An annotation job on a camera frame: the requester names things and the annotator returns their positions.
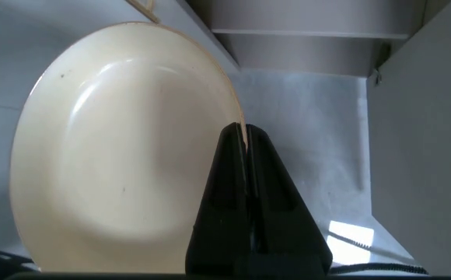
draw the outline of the white cabinet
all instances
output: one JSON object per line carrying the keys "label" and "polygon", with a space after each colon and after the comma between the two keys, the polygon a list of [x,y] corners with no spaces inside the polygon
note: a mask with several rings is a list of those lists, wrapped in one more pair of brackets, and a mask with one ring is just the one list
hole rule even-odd
{"label": "white cabinet", "polygon": [[382,41],[420,28],[425,9],[425,0],[187,1],[241,68],[358,77]]}
{"label": "white cabinet", "polygon": [[451,275],[451,3],[368,81],[372,213]]}

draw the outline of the wooden edge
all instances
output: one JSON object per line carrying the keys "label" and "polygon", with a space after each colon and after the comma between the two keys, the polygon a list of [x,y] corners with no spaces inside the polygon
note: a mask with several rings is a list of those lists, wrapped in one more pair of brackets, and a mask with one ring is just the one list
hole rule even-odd
{"label": "wooden edge", "polygon": [[154,6],[153,0],[149,0],[148,8],[144,7],[143,4],[139,3],[138,0],[125,0],[127,3],[129,3],[134,9],[138,10],[141,14],[143,14],[145,17],[147,17],[149,20],[151,20],[154,23],[160,23],[160,19],[156,17],[152,13],[152,9]]}

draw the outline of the plate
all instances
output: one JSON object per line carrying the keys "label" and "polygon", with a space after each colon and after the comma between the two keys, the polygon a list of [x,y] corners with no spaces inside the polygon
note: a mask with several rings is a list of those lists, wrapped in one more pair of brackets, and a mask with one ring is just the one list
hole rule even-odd
{"label": "plate", "polygon": [[10,196],[42,271],[184,273],[220,131],[244,120],[210,54],[148,23],[84,37],[39,78]]}

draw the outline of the white shelf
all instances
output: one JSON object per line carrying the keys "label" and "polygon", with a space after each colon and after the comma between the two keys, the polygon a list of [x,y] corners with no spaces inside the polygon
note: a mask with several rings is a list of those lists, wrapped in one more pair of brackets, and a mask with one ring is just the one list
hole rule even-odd
{"label": "white shelf", "polygon": [[269,68],[367,77],[376,40],[217,34],[241,68]]}
{"label": "white shelf", "polygon": [[407,39],[423,0],[188,0],[214,33]]}

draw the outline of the black cable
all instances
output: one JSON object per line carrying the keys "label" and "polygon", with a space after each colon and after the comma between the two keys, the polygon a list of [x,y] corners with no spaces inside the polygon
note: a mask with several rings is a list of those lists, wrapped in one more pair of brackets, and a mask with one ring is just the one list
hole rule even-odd
{"label": "black cable", "polygon": [[333,233],[329,230],[321,230],[321,232],[324,231],[328,236],[332,236],[333,238],[336,238],[337,240],[341,240],[345,243],[351,244],[355,247],[364,249],[364,250],[368,250],[373,254],[378,254],[380,256],[384,256],[384,257],[388,257],[390,259],[394,259],[395,261],[399,261],[402,264],[408,264],[408,265],[416,265],[416,262],[414,261],[414,259],[410,259],[408,257],[403,257],[400,256],[399,254],[395,254],[393,252],[390,252],[388,250],[384,250],[378,247],[372,247],[372,246],[368,246],[365,245],[364,243],[359,243],[357,241],[351,240],[347,237],[341,236],[339,234]]}
{"label": "black cable", "polygon": [[384,264],[384,263],[368,263],[368,264],[351,264],[342,265],[331,268],[329,275],[339,275],[357,271],[402,271],[408,273],[415,273],[420,275],[428,275],[428,272],[421,267],[406,265],[406,264]]}

